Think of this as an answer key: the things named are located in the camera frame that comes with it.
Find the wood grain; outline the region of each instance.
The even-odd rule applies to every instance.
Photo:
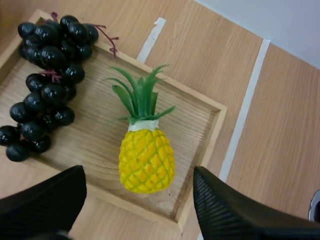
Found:
[[[227,183],[307,218],[320,189],[320,70],[270,45]]]
[[[111,66],[124,68],[100,53],[93,54],[90,61],[83,65],[86,77],[77,86],[77,96],[69,103],[75,112],[75,121],[68,127],[58,129],[52,135],[54,146],[39,157],[61,171],[83,165],[88,183],[173,219],[215,114],[164,86],[156,86],[154,90],[159,92],[156,110],[162,112],[172,105],[176,106],[176,110],[161,119],[159,125],[174,149],[175,178],[170,188],[155,194],[128,192],[119,181],[118,170],[120,145],[128,123],[119,121],[107,124],[119,116],[128,115],[128,112],[112,91],[114,83],[106,78],[125,79],[110,69]],[[129,68],[124,69],[134,74]],[[8,113],[14,103],[29,94],[25,78],[39,71],[40,68],[24,59],[18,61],[0,85],[0,112]],[[15,123],[8,114],[2,114],[0,125],[8,124]]]
[[[261,38],[193,0],[0,0],[0,51],[35,9],[73,14],[82,22],[107,25],[117,47],[135,58],[158,17],[167,20],[147,64],[170,63],[167,74],[228,107],[210,169],[218,174],[259,52]],[[13,194],[49,177],[48,172],[0,157],[0,194]],[[76,240],[194,240],[200,232],[194,208],[180,233],[104,201],[88,197],[73,226]]]
[[[164,27],[146,64],[228,107],[209,170],[219,175],[262,39],[193,1]]]

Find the grape stem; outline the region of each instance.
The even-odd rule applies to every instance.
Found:
[[[48,69],[45,71],[41,71],[39,72],[39,74],[44,75],[44,76],[51,76],[51,81],[53,83],[58,82],[62,77],[58,75],[58,73],[53,70],[53,69]]]
[[[109,41],[111,42],[112,44],[112,48],[110,48],[110,51],[113,52],[113,57],[116,58],[117,55],[116,55],[116,52],[118,51],[116,49],[116,45],[115,45],[115,42],[114,40],[119,40],[119,37],[116,36],[116,37],[109,37],[101,28],[104,28],[106,29],[107,27],[105,25],[97,25],[97,24],[91,24],[91,23],[87,23],[89,25],[92,25],[94,26],[96,29],[98,29],[107,39],[109,39]]]
[[[58,23],[58,14],[56,12],[52,12],[51,13],[51,17],[53,18],[53,20]],[[112,44],[112,48],[110,48],[110,51],[113,53],[113,57],[116,59],[117,58],[117,54],[116,52],[118,51],[116,49],[116,45],[115,45],[115,42],[114,40],[119,40],[119,37],[116,36],[116,37],[109,37],[101,28],[104,28],[106,29],[107,27],[105,25],[98,25],[98,24],[92,24],[92,23],[85,23],[85,24],[88,24],[88,25],[92,25],[94,26],[96,29],[98,29]]]
[[[55,11],[53,11],[51,13],[51,17],[53,18],[53,21],[55,21],[56,23],[58,23],[58,13],[56,13]]]

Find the white tape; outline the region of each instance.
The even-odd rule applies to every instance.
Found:
[[[142,129],[154,131],[159,128],[159,120],[142,120],[137,121],[134,125],[129,125],[128,132],[137,132]]]
[[[248,87],[246,89],[242,106],[239,112],[239,116],[236,121],[234,131],[230,140],[230,144],[229,144],[228,150],[226,151],[225,159],[223,161],[223,164],[220,170],[219,179],[223,182],[227,181],[231,165],[234,161],[238,143],[242,134],[242,130],[244,129],[244,126],[246,123],[251,100],[254,96],[255,88],[259,79],[261,68],[264,63],[269,45],[270,45],[270,40],[263,39],[259,54],[256,57],[251,78],[250,78]]]
[[[151,30],[148,38],[145,40],[144,45],[138,54],[138,57],[136,58],[138,61],[145,63],[147,60],[147,57],[149,56],[149,53],[153,46],[156,43],[157,38],[159,37],[159,34],[161,33],[162,29],[164,28],[164,25],[167,20],[165,20],[162,17],[159,17],[157,21],[155,21],[155,27]]]

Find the artificial grape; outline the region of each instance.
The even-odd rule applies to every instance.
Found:
[[[25,59],[25,60],[28,60],[28,58],[27,58],[27,53],[26,53],[26,49],[25,49],[25,47],[24,47],[24,45],[23,44],[21,44],[20,46],[19,46],[19,54],[20,54],[20,56],[23,58],[23,59]]]
[[[86,29],[88,29],[88,32],[89,32],[89,39],[90,39],[90,41],[89,41],[89,43],[90,44],[94,44],[97,40],[98,40],[98,38],[99,38],[99,32],[98,32],[98,30],[96,29],[96,27],[95,26],[93,26],[92,24],[83,24],[85,27],[86,27]]]
[[[45,114],[42,117],[44,125],[48,133],[53,132],[54,130],[58,129],[59,125],[55,122],[55,119],[50,114]]]
[[[71,41],[62,40],[60,49],[68,61],[72,61],[75,58],[77,47]]]
[[[85,70],[80,64],[71,63],[62,75],[67,81],[73,84],[79,84],[85,78]]]
[[[58,22],[53,21],[51,19],[48,19],[45,21],[45,24],[48,24],[51,27],[53,27],[56,30],[56,32],[58,33],[59,37],[62,37],[62,35],[63,35],[62,28]]]
[[[37,46],[29,46],[25,48],[26,58],[33,64],[41,64],[40,49]]]
[[[29,141],[38,141],[46,134],[46,128],[37,121],[28,121],[21,128],[22,136]]]
[[[23,102],[27,109],[37,113],[44,112],[47,107],[46,102],[42,99],[40,93],[36,91],[26,96]]]
[[[80,22],[72,22],[68,26],[67,34],[77,45],[85,44],[89,41],[89,31],[85,25]]]
[[[67,102],[67,90],[57,83],[47,84],[41,91],[42,98],[49,104],[61,106]]]
[[[76,95],[77,95],[77,87],[74,86],[63,86],[68,93],[68,98],[66,99],[67,101],[72,100]]]
[[[23,123],[20,123],[20,122],[18,122],[17,124],[16,124],[16,128],[19,130],[19,131],[21,131],[21,128],[24,126],[24,124]]]
[[[23,40],[23,45],[25,47],[38,47],[40,48],[41,47],[41,42],[39,41],[38,38],[36,38],[34,35],[31,35],[31,36],[27,36],[24,40]]]
[[[49,24],[41,24],[36,27],[34,35],[46,45],[55,45],[59,42],[59,34]]]
[[[60,20],[60,26],[64,32],[67,32],[70,23],[79,22],[75,16],[66,15]]]
[[[45,135],[42,139],[38,141],[30,142],[30,149],[36,154],[42,154],[46,152],[51,146],[51,139],[48,135]]]
[[[17,127],[5,125],[0,127],[0,145],[8,146],[19,141],[20,132]]]
[[[92,49],[91,46],[85,44],[82,46],[78,46],[78,55],[81,58],[81,60],[87,60],[92,55]]]
[[[36,25],[32,22],[23,22],[18,26],[18,33],[21,38],[26,38],[34,33]]]
[[[23,102],[18,102],[11,107],[10,116],[17,123],[25,123],[31,119],[32,114]]]
[[[61,126],[68,126],[72,124],[75,120],[75,113],[74,111],[67,106],[59,108],[54,113],[54,120]]]
[[[63,69],[67,64],[66,56],[55,46],[45,46],[41,51],[40,60],[49,69]]]
[[[40,92],[47,84],[48,79],[38,73],[32,73],[26,77],[25,84],[30,92]]]
[[[13,162],[22,162],[29,157],[29,143],[26,140],[17,141],[6,148],[6,156]]]

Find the artificial pineapple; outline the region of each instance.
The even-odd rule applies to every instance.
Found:
[[[130,113],[120,118],[129,121],[129,128],[121,143],[119,173],[121,183],[134,193],[162,191],[170,186],[175,176],[174,150],[158,127],[159,119],[175,107],[155,114],[158,93],[153,89],[158,82],[156,75],[163,67],[157,67],[137,82],[125,70],[112,67],[129,81],[132,90],[119,79],[109,78],[120,84],[113,85],[112,90]]]

